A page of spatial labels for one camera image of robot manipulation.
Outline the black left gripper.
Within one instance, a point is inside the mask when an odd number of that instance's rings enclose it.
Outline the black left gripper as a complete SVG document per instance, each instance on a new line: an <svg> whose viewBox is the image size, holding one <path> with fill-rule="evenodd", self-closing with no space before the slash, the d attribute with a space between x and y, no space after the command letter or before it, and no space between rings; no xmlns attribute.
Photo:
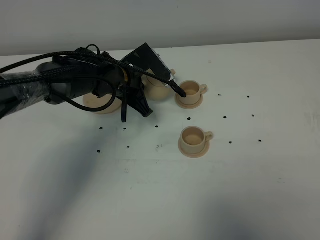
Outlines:
<svg viewBox="0 0 320 240"><path fill-rule="evenodd" d="M126 68L121 68L120 73L123 75L123 79L120 80L118 86L117 98L122 101L126 100L126 103L143 117L150 116L153 110L149 107L144 93L142 75L130 72Z"/></svg>

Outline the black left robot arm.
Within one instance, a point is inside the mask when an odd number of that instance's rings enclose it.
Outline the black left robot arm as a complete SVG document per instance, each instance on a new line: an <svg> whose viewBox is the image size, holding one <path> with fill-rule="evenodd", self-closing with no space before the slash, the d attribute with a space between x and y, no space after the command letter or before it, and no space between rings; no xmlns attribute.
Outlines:
<svg viewBox="0 0 320 240"><path fill-rule="evenodd" d="M110 95L101 106L88 107L76 103L78 97L93 94L97 98ZM141 74L131 73L109 62L100 65L71 59L66 65L42 63L35 71L3 74L0 77L0 116L31 107L39 102L51 105L68 103L77 109L98 113L121 101L121 120L127 120L131 107L147 118L153 113L144 93Z"/></svg>

